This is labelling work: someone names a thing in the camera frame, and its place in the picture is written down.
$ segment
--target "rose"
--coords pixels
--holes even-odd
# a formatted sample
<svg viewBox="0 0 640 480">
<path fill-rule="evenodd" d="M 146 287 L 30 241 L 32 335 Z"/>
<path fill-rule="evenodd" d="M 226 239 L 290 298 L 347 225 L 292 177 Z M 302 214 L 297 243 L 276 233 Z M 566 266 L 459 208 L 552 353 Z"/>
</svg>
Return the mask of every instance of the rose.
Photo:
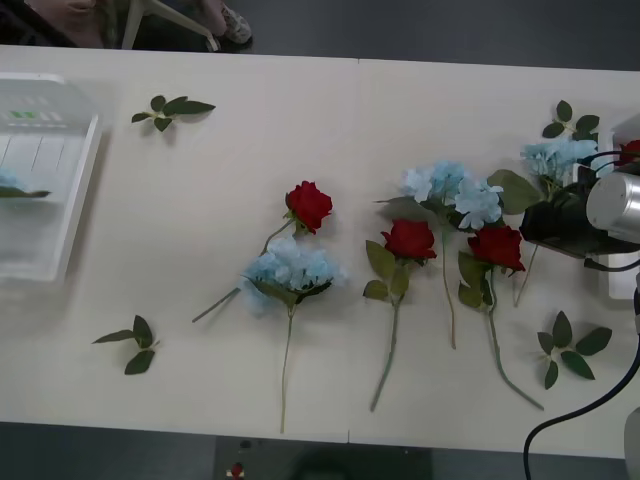
<svg viewBox="0 0 640 480">
<path fill-rule="evenodd" d="M 623 152 L 640 153 L 640 140 L 633 140 L 627 143 L 626 145 L 620 145 L 620 150 L 622 150 Z M 619 160 L 617 162 L 614 162 L 614 164 L 616 167 L 621 167 L 635 160 L 636 160 L 636 157 L 621 153 Z"/>
<path fill-rule="evenodd" d="M 394 220 L 391 233 L 381 232 L 387 240 L 385 248 L 396 257 L 402 258 L 436 258 L 433 247 L 433 233 L 427 222 L 410 222 Z"/>
<path fill-rule="evenodd" d="M 295 218 L 313 234 L 333 208 L 331 197 L 318 190 L 315 182 L 309 183 L 306 180 L 287 194 L 285 202 Z"/>
<path fill-rule="evenodd" d="M 484 227 L 476 236 L 468 240 L 473 254 L 478 260 L 500 265 L 512 270 L 523 271 L 520 262 L 520 232 L 511 227 Z"/>
</svg>

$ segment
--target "blue hydrangea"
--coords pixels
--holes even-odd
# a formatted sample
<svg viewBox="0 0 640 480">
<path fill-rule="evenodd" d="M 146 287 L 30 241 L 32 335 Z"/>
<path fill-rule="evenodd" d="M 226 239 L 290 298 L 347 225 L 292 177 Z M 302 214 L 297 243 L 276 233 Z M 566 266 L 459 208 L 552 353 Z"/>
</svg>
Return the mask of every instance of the blue hydrangea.
<svg viewBox="0 0 640 480">
<path fill-rule="evenodd" d="M 440 161 L 433 168 L 417 167 L 406 170 L 403 176 L 403 191 L 416 202 L 436 198 L 444 205 L 452 205 L 460 181 L 468 176 L 461 163 Z"/>
<path fill-rule="evenodd" d="M 565 174 L 571 171 L 573 164 L 596 153 L 597 147 L 598 144 L 593 140 L 561 138 L 549 143 L 525 145 L 521 156 L 531 173 L 545 175 L 562 185 Z"/>
<path fill-rule="evenodd" d="M 6 168 L 0 168 L 0 187 L 13 187 L 25 190 L 26 187 L 12 172 Z"/>
<path fill-rule="evenodd" d="M 267 252 L 256 258 L 245 270 L 240 288 L 249 295 L 249 306 L 256 314 L 276 304 L 262 294 L 247 279 L 261 280 L 280 285 L 287 290 L 307 290 L 332 282 L 343 285 L 346 272 L 330 260 L 324 250 L 312 250 L 300 246 L 292 236 L 276 238 L 269 242 Z"/>
<path fill-rule="evenodd" d="M 455 196 L 456 211 L 465 214 L 459 228 L 480 230 L 485 223 L 497 222 L 502 216 L 499 192 L 502 187 L 490 187 L 486 180 L 463 178 Z"/>
</svg>

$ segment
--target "white table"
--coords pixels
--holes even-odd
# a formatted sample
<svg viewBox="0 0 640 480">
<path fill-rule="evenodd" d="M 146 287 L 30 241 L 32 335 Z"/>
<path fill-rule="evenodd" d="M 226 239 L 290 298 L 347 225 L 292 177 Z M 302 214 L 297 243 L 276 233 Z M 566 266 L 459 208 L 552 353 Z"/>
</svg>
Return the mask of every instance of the white table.
<svg viewBox="0 0 640 480">
<path fill-rule="evenodd" d="M 0 65 L 64 75 L 108 125 L 65 289 L 2 290 L 0 421 L 280 437 L 284 315 L 254 319 L 236 299 L 214 318 L 189 319 L 235 284 L 280 225 L 284 193 L 304 179 L 335 208 L 308 241 L 340 259 L 351 283 L 299 311 L 284 438 L 519 451 L 532 427 L 600 396 L 631 362 L 629 304 L 608 305 L 593 272 L 540 251 L 520 308 L 500 282 L 497 313 L 505 369 L 546 406 L 536 411 L 498 377 L 482 316 L 457 301 L 458 350 L 449 347 L 436 260 L 412 280 L 395 365 L 371 414 L 391 311 L 360 295 L 373 278 L 364 241 L 389 228 L 371 202 L 397 194 L 404 168 L 447 158 L 479 174 L 519 170 L 520 147 L 539 140 L 559 99 L 606 127 L 640 110 L 640 73 L 25 47 L 0 48 Z M 218 108 L 175 135 L 131 125 L 159 93 Z M 559 309 L 578 335 L 591 322 L 614 336 L 590 362 L 595 382 L 561 366 L 545 392 L 535 332 Z M 135 314 L 162 343 L 149 372 L 125 377 L 133 345 L 91 342 Z M 635 382 L 541 434 L 534 451 L 622 457 L 639 394 Z"/>
</svg>

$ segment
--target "gray floor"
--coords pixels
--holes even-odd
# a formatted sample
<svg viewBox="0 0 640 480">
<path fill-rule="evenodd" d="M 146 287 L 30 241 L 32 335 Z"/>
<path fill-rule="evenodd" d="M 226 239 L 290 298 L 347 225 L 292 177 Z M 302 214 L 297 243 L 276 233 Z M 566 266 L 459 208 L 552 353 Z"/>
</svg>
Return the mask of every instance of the gray floor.
<svg viewBox="0 0 640 480">
<path fill-rule="evenodd" d="M 227 3 L 253 29 L 246 53 L 640 70 L 637 0 Z M 174 34 L 147 29 L 136 47 L 204 51 L 197 37 L 168 28 Z"/>
<path fill-rule="evenodd" d="M 518 454 L 0 423 L 2 480 L 514 480 Z M 319 465 L 339 476 L 313 476 Z M 624 462 L 536 455 L 534 480 L 626 480 Z"/>
</svg>

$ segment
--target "flower stem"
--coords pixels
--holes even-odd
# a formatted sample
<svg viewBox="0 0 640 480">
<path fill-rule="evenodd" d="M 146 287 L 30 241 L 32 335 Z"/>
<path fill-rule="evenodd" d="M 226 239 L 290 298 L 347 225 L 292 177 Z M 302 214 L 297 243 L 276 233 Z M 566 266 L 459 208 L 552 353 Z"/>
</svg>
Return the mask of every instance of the flower stem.
<svg viewBox="0 0 640 480">
<path fill-rule="evenodd" d="M 289 219 L 287 223 L 285 223 L 282 227 L 280 227 L 278 230 L 276 230 L 271 235 L 269 235 L 269 237 L 267 237 L 267 241 L 264 243 L 264 248 L 262 249 L 262 252 L 260 253 L 260 255 L 264 255 L 265 253 L 267 253 L 267 247 L 269 246 L 269 242 L 273 237 L 275 237 L 277 234 L 282 232 L 285 228 L 287 228 L 289 225 L 291 225 L 295 221 L 296 221 L 295 218 Z"/>
<path fill-rule="evenodd" d="M 447 244 L 447 234 L 442 230 L 442 279 L 444 280 L 444 291 L 447 293 L 449 301 L 449 309 L 451 310 L 451 348 L 456 349 L 456 312 L 453 309 L 451 294 L 449 293 L 449 285 L 447 285 L 447 252 L 445 245 Z"/>
<path fill-rule="evenodd" d="M 266 243 L 264 244 L 264 248 L 262 249 L 262 252 L 260 253 L 260 255 L 264 255 L 267 252 L 267 247 L 269 246 L 269 242 L 273 239 L 273 237 L 275 237 L 277 234 L 279 234 L 280 232 L 282 232 L 285 228 L 287 228 L 289 225 L 291 225 L 293 222 L 295 222 L 295 219 L 290 219 L 287 223 L 285 223 L 282 227 L 280 227 L 278 230 L 276 230 L 275 232 L 273 232 L 271 235 L 269 235 L 269 237 L 267 238 Z M 205 315 L 211 313 L 213 310 L 215 310 L 216 308 L 218 308 L 220 305 L 222 305 L 225 300 L 227 300 L 228 298 L 232 298 L 234 297 L 238 292 L 240 291 L 239 288 L 234 288 L 233 290 L 231 290 L 229 293 L 227 293 L 224 297 L 222 297 L 220 300 L 218 300 L 216 303 L 214 303 L 212 306 L 210 306 L 209 308 L 207 308 L 204 312 L 202 312 L 200 315 L 198 315 L 196 318 L 194 318 L 193 320 L 191 320 L 191 323 L 196 323 L 198 320 L 200 320 L 202 317 L 204 317 Z"/>
<path fill-rule="evenodd" d="M 496 365 L 498 367 L 498 372 L 500 372 L 500 376 L 502 377 L 502 379 L 505 381 L 505 383 L 507 385 L 509 385 L 509 387 L 514 392 L 516 392 L 518 395 L 520 395 L 526 401 L 531 403 L 533 406 L 539 408 L 540 410 L 544 410 L 544 407 L 542 405 L 540 405 L 533 398 L 531 398 L 529 395 L 527 395 L 522 390 L 520 390 L 520 388 L 516 387 L 514 385 L 514 383 L 511 380 L 509 380 L 509 377 L 507 377 L 507 374 L 505 373 L 504 368 L 502 367 L 502 361 L 500 360 L 500 346 L 498 345 L 498 337 L 496 335 L 496 325 L 495 325 L 495 322 L 493 320 L 493 312 L 495 311 L 496 305 L 498 303 L 498 300 L 496 298 L 495 288 L 494 288 L 494 285 L 493 285 L 493 269 L 491 269 L 491 273 L 489 274 L 489 278 L 490 278 L 490 282 L 489 283 L 490 283 L 490 286 L 491 286 L 491 294 L 493 296 L 493 305 L 492 305 L 491 309 L 489 310 L 489 325 L 491 326 L 491 337 L 493 338 L 493 352 L 494 352 L 494 354 L 496 356 Z"/>
<path fill-rule="evenodd" d="M 296 307 L 294 305 L 294 307 L 289 310 L 289 330 L 287 332 L 287 347 L 284 351 L 284 363 L 282 364 L 282 411 L 280 414 L 280 433 L 284 433 L 284 417 L 287 410 L 287 389 L 286 389 L 284 377 L 287 370 L 287 357 L 289 356 L 289 343 L 291 342 L 291 327 L 293 326 L 293 315 L 295 311 L 296 311 Z"/>
<path fill-rule="evenodd" d="M 533 254 L 531 255 L 531 260 L 529 260 L 529 268 L 527 268 L 527 273 L 524 276 L 524 282 L 522 282 L 522 286 L 520 287 L 520 291 L 518 292 L 518 296 L 516 297 L 516 301 L 513 304 L 514 307 L 518 307 L 520 303 L 520 297 L 522 296 L 522 292 L 524 292 L 524 287 L 527 286 L 527 280 L 529 280 L 529 274 L 531 273 L 531 267 L 533 266 L 533 259 L 536 258 L 536 253 L 538 252 L 538 245 L 533 249 Z"/>
<path fill-rule="evenodd" d="M 217 307 L 219 307 L 220 305 L 222 305 L 225 300 L 227 300 L 228 298 L 232 298 L 234 297 L 238 292 L 240 291 L 240 289 L 238 287 L 234 288 L 233 290 L 231 290 L 229 293 L 227 293 L 224 297 L 222 297 L 220 300 L 218 300 L 216 303 L 214 303 L 212 306 L 210 306 L 209 308 L 207 308 L 204 312 L 202 312 L 200 315 L 198 315 L 196 318 L 194 318 L 193 320 L 191 320 L 192 323 L 196 323 L 198 320 L 200 320 L 202 317 L 204 317 L 205 315 L 207 315 L 208 313 L 212 312 L 213 310 L 215 310 Z"/>
<path fill-rule="evenodd" d="M 387 363 L 384 367 L 384 371 L 382 372 L 382 377 L 380 377 L 380 381 L 378 382 L 378 387 L 376 388 L 376 392 L 373 395 L 373 400 L 371 400 L 371 405 L 369 406 L 369 411 L 373 412 L 376 409 L 376 405 L 378 405 L 378 400 L 380 399 L 380 394 L 382 393 L 382 388 L 384 387 L 385 382 L 387 381 L 387 376 L 389 375 L 389 371 L 391 370 L 391 364 L 393 363 L 393 355 L 396 352 L 396 342 L 398 340 L 398 310 L 400 310 L 400 302 L 404 295 L 401 295 L 397 302 L 393 302 L 391 300 L 391 304 L 393 305 L 393 326 L 391 328 L 391 345 L 389 346 L 389 355 L 387 356 Z"/>
</svg>

